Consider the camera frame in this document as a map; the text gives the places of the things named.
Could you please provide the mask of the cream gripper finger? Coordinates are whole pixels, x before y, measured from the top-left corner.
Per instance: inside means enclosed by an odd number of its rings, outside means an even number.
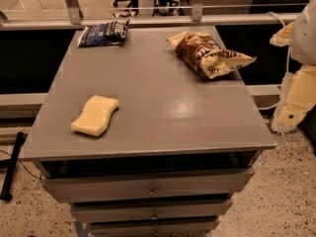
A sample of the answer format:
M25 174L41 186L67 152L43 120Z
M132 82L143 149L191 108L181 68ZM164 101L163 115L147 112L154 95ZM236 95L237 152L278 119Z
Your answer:
M285 25L277 33L273 34L273 36L270 39L270 44L279 46L279 47L284 47L286 45L289 45L290 40L291 40L291 33L292 33L293 26L294 26L294 23L291 22Z

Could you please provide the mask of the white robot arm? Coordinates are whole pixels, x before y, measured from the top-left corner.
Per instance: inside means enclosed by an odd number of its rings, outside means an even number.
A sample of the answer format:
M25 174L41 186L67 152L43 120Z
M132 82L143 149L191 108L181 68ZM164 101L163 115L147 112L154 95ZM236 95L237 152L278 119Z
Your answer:
M316 0L294 22L273 34L270 43L287 45L289 56L302 64L295 73L285 73L271 124L273 131L290 132L316 106Z

